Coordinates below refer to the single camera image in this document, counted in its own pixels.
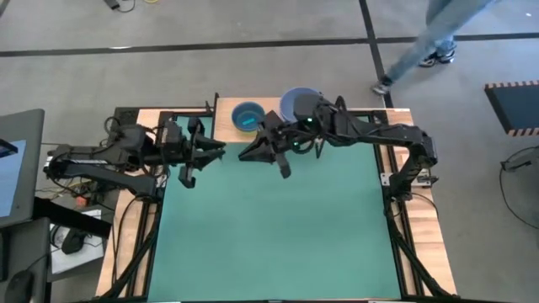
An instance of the black floor stripe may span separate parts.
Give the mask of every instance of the black floor stripe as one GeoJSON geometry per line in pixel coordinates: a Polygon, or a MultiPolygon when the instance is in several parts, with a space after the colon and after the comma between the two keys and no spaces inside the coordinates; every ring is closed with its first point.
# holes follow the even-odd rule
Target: black floor stripe
{"type": "MultiPolygon", "coordinates": [[[[4,0],[0,4],[0,15],[10,0],[4,0]]],[[[370,18],[365,20],[372,26],[370,18]]],[[[491,35],[457,35],[457,41],[493,41],[493,40],[525,40],[539,39],[539,33],[520,34],[491,34],[491,35]]],[[[148,46],[118,46],[118,47],[96,47],[81,49],[54,49],[54,50],[0,50],[0,57],[20,57],[20,56],[69,56],[69,55],[103,55],[103,54],[129,54],[142,52],[161,51],[206,51],[206,50],[232,50],[244,48],[265,48],[265,47],[290,47],[290,46],[324,46],[324,45],[361,45],[369,44],[371,51],[377,53],[377,44],[391,43],[411,43],[415,37],[381,37],[370,36],[367,38],[337,38],[337,39],[313,39],[313,40],[268,40],[252,42],[224,42],[224,43],[201,43],[190,45],[148,45],[148,46]]]]}
{"type": "Polygon", "coordinates": [[[317,45],[356,45],[367,43],[366,38],[338,38],[338,39],[312,39],[312,40],[268,40],[253,42],[227,42],[205,43],[191,45],[150,45],[126,47],[102,47],[87,49],[64,50],[4,50],[0,57],[16,56],[69,56],[69,55],[96,55],[96,54],[125,54],[159,51],[204,51],[204,50],[230,50],[243,48],[286,47],[286,46],[317,46],[317,45]]]}
{"type": "Polygon", "coordinates": [[[3,0],[2,4],[0,4],[0,17],[2,17],[3,12],[5,12],[6,7],[8,6],[10,0],[3,0]]]}
{"type": "MultiPolygon", "coordinates": [[[[376,38],[376,43],[411,43],[416,37],[381,37],[376,38]]],[[[515,34],[485,34],[485,35],[456,35],[457,41],[492,41],[492,40],[519,40],[539,39],[539,33],[515,33],[515,34]]]]}
{"type": "MultiPolygon", "coordinates": [[[[365,29],[367,32],[367,39],[369,42],[369,47],[371,48],[372,60],[374,62],[374,68],[376,70],[376,78],[380,79],[384,75],[384,66],[382,64],[382,57],[380,56],[380,50],[378,49],[378,44],[376,43],[376,35],[374,33],[374,26],[372,25],[371,14],[369,13],[369,8],[367,6],[366,0],[359,0],[361,13],[363,14],[363,22],[365,23],[365,29]]],[[[393,100],[391,94],[388,93],[384,96],[384,104],[387,108],[393,108],[393,100]]]]}

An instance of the gray floor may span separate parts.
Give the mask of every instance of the gray floor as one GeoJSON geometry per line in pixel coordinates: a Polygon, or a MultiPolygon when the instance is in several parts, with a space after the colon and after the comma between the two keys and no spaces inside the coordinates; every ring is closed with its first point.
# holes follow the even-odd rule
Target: gray floor
{"type": "MultiPolygon", "coordinates": [[[[424,27],[426,0],[367,2],[378,37],[415,36],[424,27]]],[[[539,32],[535,0],[503,1],[459,34],[524,32],[539,32]]],[[[364,37],[353,0],[139,0],[126,14],[101,0],[12,0],[0,18],[0,51],[364,37]]],[[[379,45],[383,65],[407,46],[379,45]]],[[[486,82],[539,79],[538,48],[539,40],[463,42],[455,64],[411,72],[392,93],[435,138],[435,202],[456,287],[467,298],[539,297],[539,234],[507,211],[498,185],[499,162],[539,140],[506,136],[483,92],[486,82]]],[[[368,90],[376,80],[368,45],[3,57],[0,79],[0,112],[43,108],[44,141],[73,145],[103,139],[103,120],[117,106],[202,105],[214,92],[279,96],[308,86],[353,106],[383,105],[368,90]]],[[[539,225],[537,173],[505,174],[504,186],[515,210],[539,225]]],[[[37,186],[50,184],[41,174],[37,186]]],[[[55,282],[52,301],[91,297],[98,276],[97,264],[55,282]]]]}

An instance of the blue bowl with water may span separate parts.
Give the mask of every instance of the blue bowl with water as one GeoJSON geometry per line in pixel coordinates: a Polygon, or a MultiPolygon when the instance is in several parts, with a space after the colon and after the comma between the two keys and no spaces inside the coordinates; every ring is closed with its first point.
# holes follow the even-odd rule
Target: blue bowl with water
{"type": "Polygon", "coordinates": [[[241,131],[255,131],[264,117],[264,109],[255,102],[243,102],[232,111],[232,122],[241,131]]]}

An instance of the wooden table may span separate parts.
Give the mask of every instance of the wooden table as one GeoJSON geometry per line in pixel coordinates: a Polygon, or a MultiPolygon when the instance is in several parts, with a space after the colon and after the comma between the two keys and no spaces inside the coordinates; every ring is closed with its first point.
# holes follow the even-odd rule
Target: wooden table
{"type": "MultiPolygon", "coordinates": [[[[245,101],[256,101],[266,112],[274,110],[279,113],[279,98],[216,98],[215,120],[214,120],[214,138],[219,141],[226,142],[250,142],[255,134],[244,133],[237,130],[230,119],[232,109],[245,101]]],[[[412,115],[409,109],[354,109],[354,110],[385,110],[389,124],[404,123],[411,125],[413,123],[412,115]]],[[[135,109],[137,111],[136,119],[131,119],[131,123],[138,123],[146,127],[155,127],[158,125],[159,116],[164,112],[181,112],[181,113],[196,113],[205,112],[204,108],[177,108],[177,109],[135,109]]],[[[386,147],[382,146],[382,161],[384,172],[390,173],[391,166],[389,156],[387,155],[386,147]]],[[[395,147],[396,163],[400,168],[408,157],[406,148],[395,147]]],[[[422,194],[429,199],[432,199],[430,189],[414,189],[417,194],[422,194]]],[[[118,204],[115,212],[114,230],[117,232],[120,218],[124,214],[127,204],[133,198],[132,194],[123,190],[118,198],[118,204]]],[[[141,221],[140,202],[135,202],[125,214],[124,225],[118,243],[118,258],[116,261],[118,275],[120,275],[127,264],[130,262],[135,248],[135,240],[139,224],[141,221]]],[[[423,265],[429,270],[430,274],[438,281],[440,286],[450,293],[456,293],[453,282],[451,268],[447,259],[446,247],[441,235],[440,225],[436,217],[435,209],[428,201],[420,197],[414,196],[412,200],[407,202],[406,209],[408,211],[409,225],[414,240],[414,247],[418,258],[423,265]]],[[[153,222],[155,206],[152,206],[147,214],[147,223],[144,232],[148,233],[153,222]]],[[[406,281],[408,293],[415,294],[414,279],[412,271],[406,257],[401,253],[403,260],[403,272],[406,281]]],[[[110,288],[112,267],[114,263],[112,251],[112,237],[109,237],[109,245],[104,255],[103,268],[99,277],[99,284],[96,295],[102,295],[110,288]]],[[[147,256],[142,260],[136,276],[136,283],[133,295],[142,295],[144,289],[144,281],[146,278],[147,256]]]]}

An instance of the computer screen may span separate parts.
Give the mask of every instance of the computer screen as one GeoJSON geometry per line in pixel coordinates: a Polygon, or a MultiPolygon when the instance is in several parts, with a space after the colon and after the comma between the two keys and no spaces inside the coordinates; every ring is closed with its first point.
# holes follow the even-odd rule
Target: computer screen
{"type": "Polygon", "coordinates": [[[17,153],[0,158],[0,217],[9,216],[13,197],[17,190],[20,168],[23,164],[26,140],[9,142],[19,150],[17,153]]]}

